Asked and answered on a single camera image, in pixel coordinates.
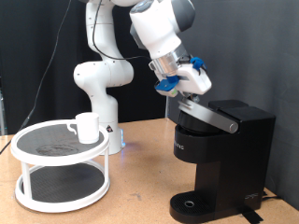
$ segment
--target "drip tray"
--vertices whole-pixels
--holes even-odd
[[[170,215],[182,223],[203,223],[214,219],[214,210],[194,191],[175,195]]]
[[[85,198],[104,184],[103,173],[96,167],[78,163],[42,167],[30,174],[32,198],[42,203],[66,203]]]

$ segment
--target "power cord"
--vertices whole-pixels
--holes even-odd
[[[44,81],[44,78],[45,78],[46,74],[48,73],[48,70],[49,70],[49,68],[50,68],[50,65],[51,65],[52,62],[53,62],[54,55],[55,55],[55,53],[56,53],[56,49],[57,49],[57,45],[58,45],[59,34],[60,34],[61,29],[62,29],[62,27],[63,27],[64,20],[65,20],[65,18],[66,18],[66,15],[67,15],[67,13],[68,13],[69,8],[70,8],[71,2],[72,2],[72,0],[69,0],[69,2],[68,2],[68,6],[67,6],[67,9],[66,9],[66,12],[65,12],[65,14],[64,14],[63,21],[62,21],[62,23],[60,24],[60,27],[59,27],[59,30],[58,30],[58,33],[57,33],[57,36],[56,36],[56,43],[55,43],[54,51],[53,51],[53,53],[52,53],[52,55],[51,55],[49,64],[48,64],[48,66],[47,66],[47,69],[46,69],[46,71],[45,71],[43,77],[42,77],[41,80],[40,80],[39,87],[38,87],[37,94],[36,94],[36,99],[35,99],[34,107],[33,107],[33,109],[31,110],[31,112],[29,113],[29,115],[27,116],[27,118],[25,119],[25,121],[23,122],[23,124],[21,125],[20,129],[18,130],[18,132],[19,132],[20,130],[22,130],[22,129],[27,125],[28,121],[30,120],[31,116],[33,115],[33,113],[34,113],[34,111],[35,111],[35,109],[36,109],[36,101],[37,101],[37,97],[38,97],[38,95],[39,95],[40,88],[41,88],[41,85],[42,85],[42,83],[43,83],[43,81]],[[2,148],[2,150],[0,151],[0,155],[1,155],[1,154],[4,152],[4,150],[9,146],[10,142],[11,142],[11,140],[10,140],[10,141],[9,141],[3,148]]]
[[[98,12],[100,10],[101,4],[102,4],[102,0],[100,1],[99,6],[96,9],[95,19],[94,19],[94,24],[93,24],[93,45],[96,48],[96,50],[99,53],[101,53],[101,54],[105,55],[106,57],[108,57],[110,59],[113,59],[113,60],[132,60],[132,59],[137,59],[137,58],[146,58],[146,59],[151,61],[151,58],[149,58],[147,56],[135,56],[135,57],[130,57],[130,58],[114,58],[114,57],[111,57],[109,55],[106,55],[103,51],[101,51],[98,47],[96,47],[96,45],[94,43],[94,33],[95,33],[95,26],[96,26],[96,22],[97,22],[97,15],[98,15]]]
[[[269,199],[282,199],[282,198],[279,197],[279,196],[263,197],[263,198],[262,198],[262,202],[267,201],[267,200],[269,200]]]

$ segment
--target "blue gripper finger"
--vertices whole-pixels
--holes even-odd
[[[198,57],[194,57],[190,59],[190,63],[193,64],[193,68],[199,71],[200,67],[203,67],[206,70],[206,64],[204,63],[203,60],[201,60]]]

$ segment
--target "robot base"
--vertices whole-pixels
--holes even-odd
[[[123,132],[122,129],[119,128],[118,122],[100,122],[100,125],[105,128],[109,134],[109,155],[120,152],[124,148],[125,143],[123,142]]]

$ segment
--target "white stand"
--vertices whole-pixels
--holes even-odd
[[[39,123],[33,126],[30,126],[19,133],[17,133],[11,141],[11,153],[12,155],[21,161],[22,175],[19,177],[16,184],[16,198],[17,200],[32,210],[36,210],[39,212],[45,213],[62,213],[77,210],[79,208],[88,206],[92,203],[95,203],[100,198],[102,198],[108,191],[110,180],[108,176],[108,148],[109,148],[109,139],[108,133],[105,129],[100,127],[100,132],[104,136],[104,141],[100,143],[100,145],[91,148],[87,151],[80,152],[77,154],[72,154],[69,156],[38,156],[30,153],[26,153],[25,151],[18,148],[18,141],[27,133],[40,129],[42,127],[47,127],[50,125],[58,125],[58,124],[66,124],[67,120],[55,120],[48,121],[44,123]],[[101,153],[105,153],[105,168],[95,161],[90,161],[94,157],[100,155]],[[39,169],[43,169],[46,166],[66,166],[73,165],[78,163],[84,163],[95,167],[99,172],[104,174],[105,181],[100,189],[93,192],[92,194],[80,198],[78,200],[74,200],[72,202],[65,203],[45,203],[35,201],[33,199],[33,189],[31,185],[31,174]],[[35,166],[29,169],[28,164],[34,164]]]

